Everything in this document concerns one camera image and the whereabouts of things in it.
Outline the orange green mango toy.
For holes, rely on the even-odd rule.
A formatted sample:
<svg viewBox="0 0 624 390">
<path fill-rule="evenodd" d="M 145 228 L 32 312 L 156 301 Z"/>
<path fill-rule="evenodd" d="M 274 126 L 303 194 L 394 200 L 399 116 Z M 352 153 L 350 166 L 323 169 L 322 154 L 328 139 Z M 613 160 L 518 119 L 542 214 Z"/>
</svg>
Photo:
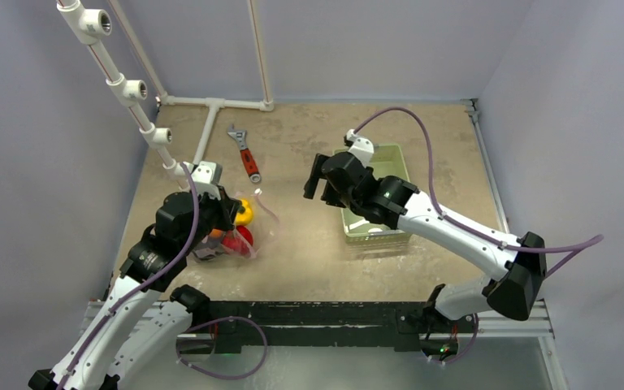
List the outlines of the orange green mango toy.
<svg viewBox="0 0 624 390">
<path fill-rule="evenodd" d="M 225 234 L 226 232 L 223 230 L 213 229 L 209 234 L 209 238 L 221 239 Z"/>
</svg>

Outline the clear zip top bag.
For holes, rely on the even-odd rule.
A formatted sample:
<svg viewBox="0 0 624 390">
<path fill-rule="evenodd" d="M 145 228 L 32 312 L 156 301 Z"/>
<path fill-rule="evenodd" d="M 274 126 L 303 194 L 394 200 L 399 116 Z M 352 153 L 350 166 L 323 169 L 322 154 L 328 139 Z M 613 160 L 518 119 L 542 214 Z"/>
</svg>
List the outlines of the clear zip top bag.
<svg viewBox="0 0 624 390">
<path fill-rule="evenodd" d="M 236 212 L 235 227 L 224 231 L 214 229 L 200 241 L 192 255 L 201 262 L 222 256 L 255 259 L 271 247 L 280 234 L 279 216 L 262 201 L 262 189 L 237 193 L 241 206 Z"/>
</svg>

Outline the red tomato toy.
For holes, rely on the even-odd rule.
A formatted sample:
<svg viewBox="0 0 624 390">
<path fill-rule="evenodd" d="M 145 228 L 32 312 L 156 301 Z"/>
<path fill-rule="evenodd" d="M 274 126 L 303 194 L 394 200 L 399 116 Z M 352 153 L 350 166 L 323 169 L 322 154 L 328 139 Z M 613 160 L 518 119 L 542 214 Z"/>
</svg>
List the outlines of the red tomato toy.
<svg viewBox="0 0 624 390">
<path fill-rule="evenodd" d="M 251 258 L 254 255 L 254 238 L 245 226 L 237 226 L 227 232 L 221 240 L 221 245 L 228 254 L 244 258 Z"/>
</svg>

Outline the yellow lemon toy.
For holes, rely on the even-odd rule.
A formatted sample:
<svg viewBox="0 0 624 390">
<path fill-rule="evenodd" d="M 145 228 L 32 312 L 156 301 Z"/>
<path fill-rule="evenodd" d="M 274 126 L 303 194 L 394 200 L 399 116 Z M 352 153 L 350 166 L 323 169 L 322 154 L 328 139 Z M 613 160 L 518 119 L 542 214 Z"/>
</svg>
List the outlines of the yellow lemon toy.
<svg viewBox="0 0 624 390">
<path fill-rule="evenodd" d="M 247 226 L 254 219 L 254 211 L 251 203 L 246 199 L 240 200 L 240 206 L 237 209 L 234 224 L 236 226 Z"/>
</svg>

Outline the green perforated basket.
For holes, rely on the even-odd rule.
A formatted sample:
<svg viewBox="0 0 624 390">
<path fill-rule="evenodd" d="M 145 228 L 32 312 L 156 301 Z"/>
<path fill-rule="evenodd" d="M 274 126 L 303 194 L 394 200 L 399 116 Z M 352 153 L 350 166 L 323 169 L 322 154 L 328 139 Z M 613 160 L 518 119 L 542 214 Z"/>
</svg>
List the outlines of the green perforated basket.
<svg viewBox="0 0 624 390">
<path fill-rule="evenodd" d="M 390 221 L 388 212 L 382 207 L 393 193 L 381 181 L 387 176 L 408 182 L 410 180 L 405 157 L 401 147 L 396 143 L 378 144 L 369 161 L 369 168 L 376 185 L 363 200 L 360 209 L 343 208 L 340 210 L 344 241 L 353 248 L 364 246 L 398 246 L 404 245 L 411 235 L 402 231 Z"/>
</svg>

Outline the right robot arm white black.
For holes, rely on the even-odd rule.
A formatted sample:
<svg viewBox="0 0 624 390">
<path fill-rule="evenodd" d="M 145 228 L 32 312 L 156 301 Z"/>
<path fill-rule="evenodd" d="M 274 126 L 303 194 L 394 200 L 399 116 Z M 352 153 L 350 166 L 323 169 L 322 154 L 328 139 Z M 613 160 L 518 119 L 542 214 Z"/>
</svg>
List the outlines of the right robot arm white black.
<svg viewBox="0 0 624 390">
<path fill-rule="evenodd" d="M 451 222 L 428 193 L 397 176 L 377 179 L 370 167 L 348 152 L 317 154 L 305 183 L 304 196 L 321 196 L 329 206 L 345 208 L 369 223 L 420 236 L 464 258 L 483 272 L 469 284 L 437 288 L 423 318 L 436 331 L 467 314 L 494 310 L 508 319 L 529 319 L 547 274 L 541 252 L 544 239 L 533 232 L 517 237 L 492 230 L 461 215 Z"/>
</svg>

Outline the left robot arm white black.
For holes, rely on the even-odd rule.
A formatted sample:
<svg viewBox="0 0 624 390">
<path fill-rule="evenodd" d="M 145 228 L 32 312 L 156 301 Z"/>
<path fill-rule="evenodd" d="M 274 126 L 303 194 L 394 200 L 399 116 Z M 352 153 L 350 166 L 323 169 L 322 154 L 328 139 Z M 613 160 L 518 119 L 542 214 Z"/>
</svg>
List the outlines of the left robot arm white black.
<svg viewBox="0 0 624 390">
<path fill-rule="evenodd" d="M 186 267 L 193 248 L 214 230 L 229 232 L 247 201 L 220 193 L 168 195 L 128 252 L 102 308 L 67 355 L 54 367 L 36 371 L 31 389 L 121 389 L 170 339 L 185 328 L 200 332 L 210 321 L 209 298 L 195 288 L 179 288 L 176 302 L 140 325 L 145 312 Z"/>
</svg>

